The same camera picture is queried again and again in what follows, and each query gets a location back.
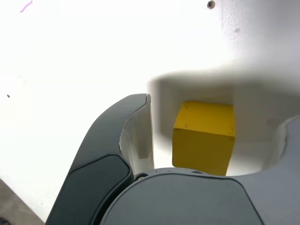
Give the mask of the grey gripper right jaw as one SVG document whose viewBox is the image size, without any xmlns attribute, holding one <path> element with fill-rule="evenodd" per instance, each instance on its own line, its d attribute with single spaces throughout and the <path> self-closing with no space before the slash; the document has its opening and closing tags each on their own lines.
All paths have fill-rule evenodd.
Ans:
<svg viewBox="0 0 300 225">
<path fill-rule="evenodd" d="M 297 225 L 300 222 L 300 119 L 280 128 L 281 158 L 264 171 L 219 177 L 157 173 L 126 188 L 103 225 Z"/>
</svg>

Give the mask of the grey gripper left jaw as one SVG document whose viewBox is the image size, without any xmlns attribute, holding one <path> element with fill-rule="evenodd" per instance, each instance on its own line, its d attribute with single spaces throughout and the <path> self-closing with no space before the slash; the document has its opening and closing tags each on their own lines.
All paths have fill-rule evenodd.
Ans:
<svg viewBox="0 0 300 225">
<path fill-rule="evenodd" d="M 48 225 L 98 225 L 114 199 L 152 170 L 149 94 L 133 94 L 91 125 L 52 207 Z"/>
</svg>

